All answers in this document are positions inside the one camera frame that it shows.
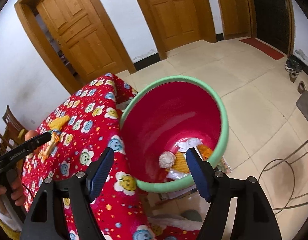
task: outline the bolt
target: bolt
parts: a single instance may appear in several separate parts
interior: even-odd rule
[[[215,176],[221,178],[222,176],[224,176],[224,173],[222,173],[221,171],[216,171]]]
[[[251,183],[256,183],[257,182],[257,179],[255,177],[248,177],[248,180],[251,182]]]
[[[44,182],[45,182],[46,184],[49,184],[51,181],[52,181],[52,178],[51,178],[51,177],[47,177],[47,178],[44,180]]]
[[[85,176],[85,172],[84,171],[79,171],[78,173],[76,173],[76,177],[78,178],[82,178]]]

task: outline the door frame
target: door frame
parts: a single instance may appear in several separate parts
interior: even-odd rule
[[[134,67],[134,64],[132,63],[132,60],[129,57],[101,1],[90,1],[93,4],[96,13],[102,20],[105,29],[107,30],[116,49],[122,57],[122,60],[125,63],[128,71],[130,72],[130,74],[135,73],[136,69]],[[14,7],[27,36],[37,50],[38,54],[41,56],[48,68],[52,71],[54,76],[64,86],[64,88],[70,94],[73,94],[77,90],[79,90],[82,85],[74,78],[71,72],[63,64],[62,60],[59,58],[56,51],[53,49],[49,41],[46,39],[45,34],[39,27],[34,14],[34,12],[37,11],[37,3],[38,0],[18,0],[15,3]]]
[[[256,9],[254,0],[246,0],[249,11],[249,20],[250,20],[250,33],[252,38],[257,38],[257,20],[256,20]],[[295,40],[295,16],[291,0],[286,0],[287,10],[289,15],[289,44],[287,57],[292,55],[294,49],[294,40]]]
[[[148,0],[137,0],[141,11],[144,15],[146,23],[150,29],[153,36],[156,48],[158,50],[159,57],[161,60],[167,58],[166,49],[164,46],[163,39],[158,31],[158,26],[154,20],[154,15],[151,10]],[[216,42],[216,33],[214,27],[214,20],[212,16],[212,11],[210,8],[209,0],[193,0],[196,14],[198,18],[198,25],[201,37],[203,40],[210,43]]]

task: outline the wire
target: wire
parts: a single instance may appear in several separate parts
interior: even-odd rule
[[[32,199],[34,199],[33,194],[32,194],[32,192],[28,189],[28,187],[25,186],[23,183],[22,183],[22,186],[25,187],[25,188],[27,189],[27,191],[30,193]]]
[[[260,173],[260,175],[259,175],[259,177],[258,177],[258,182],[259,182],[260,177],[261,177],[261,175],[263,174],[264,171],[269,171],[269,170],[271,170],[272,168],[274,168],[275,166],[277,166],[277,165],[280,164],[280,163],[283,163],[283,162],[287,163],[287,165],[288,165],[288,166],[290,167],[290,169],[292,170],[292,176],[293,176],[292,193],[291,193],[291,195],[290,195],[290,197],[289,197],[289,200],[287,201],[287,203],[286,203],[286,205],[285,205],[284,207],[282,207],[282,208],[273,208],[273,211],[275,211],[275,210],[280,210],[280,211],[278,211],[277,213],[274,213],[274,215],[277,215],[278,213],[282,212],[282,211],[285,210],[285,209],[291,209],[291,208],[300,207],[300,206],[304,206],[304,205],[307,205],[307,204],[308,204],[308,202],[305,202],[305,203],[298,204],[298,205],[295,205],[295,206],[289,206],[289,207],[287,206],[287,205],[290,203],[290,201],[308,195],[308,193],[306,193],[306,194],[303,194],[303,195],[300,195],[300,196],[297,196],[297,197],[292,197],[293,194],[294,194],[294,191],[295,191],[296,178],[295,178],[294,169],[293,169],[292,166],[291,166],[291,164],[293,164],[293,163],[295,163],[297,160],[301,159],[301,158],[302,158],[303,156],[305,156],[307,153],[308,153],[308,152],[306,152],[306,153],[303,154],[301,157],[299,157],[298,159],[296,159],[295,161],[293,161],[293,162],[291,162],[291,163],[289,163],[288,161],[286,161],[287,158],[285,158],[285,159],[274,159],[274,160],[272,160],[271,162],[267,163],[266,166],[262,169],[262,171],[261,171],[261,173]],[[270,167],[269,169],[266,169],[267,166],[268,166],[269,164],[271,164],[272,162],[275,162],[275,161],[280,161],[280,162],[277,163],[277,164],[275,164],[275,165],[273,165],[273,166]]]
[[[289,202],[291,201],[292,196],[293,196],[293,193],[294,193],[294,191],[295,191],[296,178],[295,178],[295,172],[294,172],[294,170],[293,170],[291,164],[290,164],[288,161],[283,160],[283,159],[274,159],[274,160],[272,160],[271,162],[267,163],[267,165],[262,169],[262,171],[261,171],[261,173],[260,173],[260,175],[259,175],[259,177],[258,177],[258,182],[259,182],[259,180],[260,180],[260,177],[261,177],[262,173],[263,173],[263,172],[265,171],[265,169],[267,168],[267,166],[268,166],[269,164],[271,164],[272,162],[275,162],[275,161],[281,161],[281,162],[287,163],[288,166],[290,167],[290,169],[292,170],[292,176],[293,176],[292,193],[291,193],[291,195],[290,195],[290,197],[289,197],[289,200],[287,201],[286,205],[285,205],[280,211],[278,211],[277,213],[274,213],[274,215],[277,215],[278,213],[282,212],[283,209],[284,209],[284,208],[289,204]]]

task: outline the flower-patterned tablecloth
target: flower-patterned tablecloth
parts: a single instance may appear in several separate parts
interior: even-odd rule
[[[27,159],[22,182],[36,194],[43,179],[67,179],[78,171],[85,171],[106,147],[114,150],[114,164],[101,195],[91,203],[96,221],[106,240],[182,240],[195,239],[198,231],[186,232],[174,227],[150,225],[144,214],[134,178],[130,175],[124,143],[120,138],[116,104],[128,101],[137,94],[129,84],[111,73],[77,91],[39,126],[42,134],[49,130],[52,120],[68,115],[70,120],[62,128],[60,142],[50,157],[42,162],[37,155]],[[25,190],[29,210],[33,199]],[[71,240],[78,240],[70,199],[64,199],[64,210]]]

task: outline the human hand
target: human hand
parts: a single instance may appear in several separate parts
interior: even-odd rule
[[[22,206],[26,199],[23,193],[24,189],[22,186],[20,175],[21,172],[18,170],[18,176],[11,184],[11,188],[13,190],[13,193],[11,194],[11,199],[15,200],[16,206]],[[0,185],[0,195],[5,193],[6,193],[6,188]]]

